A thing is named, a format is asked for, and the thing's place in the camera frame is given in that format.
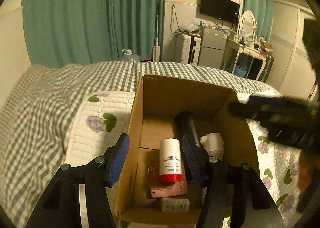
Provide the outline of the person right hand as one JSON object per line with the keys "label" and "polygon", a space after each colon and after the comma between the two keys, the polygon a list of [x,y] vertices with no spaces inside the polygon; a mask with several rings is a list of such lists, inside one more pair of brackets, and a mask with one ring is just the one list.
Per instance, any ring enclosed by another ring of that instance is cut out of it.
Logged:
{"label": "person right hand", "polygon": [[299,156],[298,175],[298,187],[300,192],[304,192],[311,184],[311,177],[315,168],[319,168],[319,154],[301,151]]}

